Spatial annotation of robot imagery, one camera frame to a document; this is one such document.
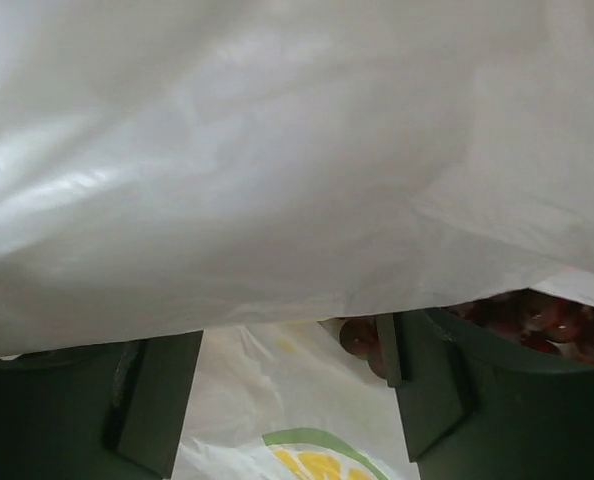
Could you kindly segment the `white plastic bag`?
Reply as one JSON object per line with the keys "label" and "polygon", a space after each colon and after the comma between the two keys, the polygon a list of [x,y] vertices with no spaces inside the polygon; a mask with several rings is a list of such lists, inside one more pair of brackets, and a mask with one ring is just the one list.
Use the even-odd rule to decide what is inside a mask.
{"label": "white plastic bag", "polygon": [[594,1],[0,1],[0,357],[205,330],[177,478],[413,478],[320,321],[526,287],[594,304]]}

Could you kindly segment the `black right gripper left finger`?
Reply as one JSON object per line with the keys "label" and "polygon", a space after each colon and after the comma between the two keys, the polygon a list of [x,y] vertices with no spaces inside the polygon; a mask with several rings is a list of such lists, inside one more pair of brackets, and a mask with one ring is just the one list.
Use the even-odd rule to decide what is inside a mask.
{"label": "black right gripper left finger", "polygon": [[169,479],[203,334],[0,358],[0,479]]}

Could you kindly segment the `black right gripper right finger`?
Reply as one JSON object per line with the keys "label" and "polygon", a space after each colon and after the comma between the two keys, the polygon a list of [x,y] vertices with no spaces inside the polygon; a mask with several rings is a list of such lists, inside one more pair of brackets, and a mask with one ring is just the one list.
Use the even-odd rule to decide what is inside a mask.
{"label": "black right gripper right finger", "polygon": [[594,366],[441,309],[382,314],[376,326],[422,478],[594,480]]}

